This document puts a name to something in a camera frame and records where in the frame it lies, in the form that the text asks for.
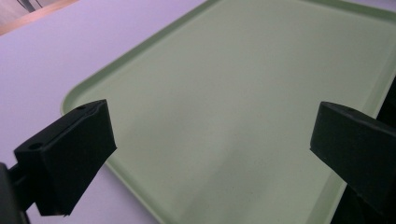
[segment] rectangular tray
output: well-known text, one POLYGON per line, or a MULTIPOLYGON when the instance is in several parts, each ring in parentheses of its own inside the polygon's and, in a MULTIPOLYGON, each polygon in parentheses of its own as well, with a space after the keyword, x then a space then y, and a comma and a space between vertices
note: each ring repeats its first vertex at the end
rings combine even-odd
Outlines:
POLYGON ((318 105, 376 116, 395 21, 338 1, 207 1, 76 86, 63 112, 108 100, 107 165, 161 223, 329 223, 345 184, 309 150, 318 105))

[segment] tray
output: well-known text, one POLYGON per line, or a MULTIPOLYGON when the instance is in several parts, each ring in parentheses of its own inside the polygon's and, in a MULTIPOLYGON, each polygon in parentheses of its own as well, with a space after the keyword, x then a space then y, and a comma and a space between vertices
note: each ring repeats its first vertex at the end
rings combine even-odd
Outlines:
POLYGON ((108 166, 161 223, 329 223, 345 184, 309 151, 320 101, 376 116, 395 15, 207 1, 65 97, 108 100, 108 166))

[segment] black object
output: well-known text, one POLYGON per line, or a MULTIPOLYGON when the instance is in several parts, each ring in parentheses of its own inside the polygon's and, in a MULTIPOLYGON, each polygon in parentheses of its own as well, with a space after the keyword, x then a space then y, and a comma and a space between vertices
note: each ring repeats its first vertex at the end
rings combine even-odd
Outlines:
POLYGON ((396 213, 396 130, 352 108, 322 102, 311 150, 387 220, 396 213))
POLYGON ((114 150, 106 100, 70 111, 15 149, 18 164, 0 164, 0 223, 25 223, 32 203, 42 216, 70 215, 114 150))

